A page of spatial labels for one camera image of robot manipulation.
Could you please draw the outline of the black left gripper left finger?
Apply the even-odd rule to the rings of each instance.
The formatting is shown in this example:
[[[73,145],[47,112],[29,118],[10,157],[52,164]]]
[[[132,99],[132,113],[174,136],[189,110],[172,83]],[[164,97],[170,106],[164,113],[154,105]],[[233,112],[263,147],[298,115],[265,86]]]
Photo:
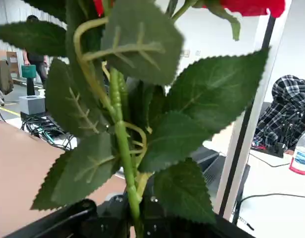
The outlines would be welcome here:
[[[6,238],[128,238],[126,203],[122,195],[97,206],[91,199],[56,210]]]

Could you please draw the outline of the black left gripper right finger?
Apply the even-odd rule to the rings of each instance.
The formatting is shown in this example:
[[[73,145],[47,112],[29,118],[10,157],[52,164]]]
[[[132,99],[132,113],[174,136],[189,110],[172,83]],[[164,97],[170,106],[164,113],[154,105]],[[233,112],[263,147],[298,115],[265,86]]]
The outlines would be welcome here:
[[[142,200],[145,238],[251,238],[224,218],[215,215],[215,224],[200,224],[166,213],[154,195],[153,185],[146,186]]]

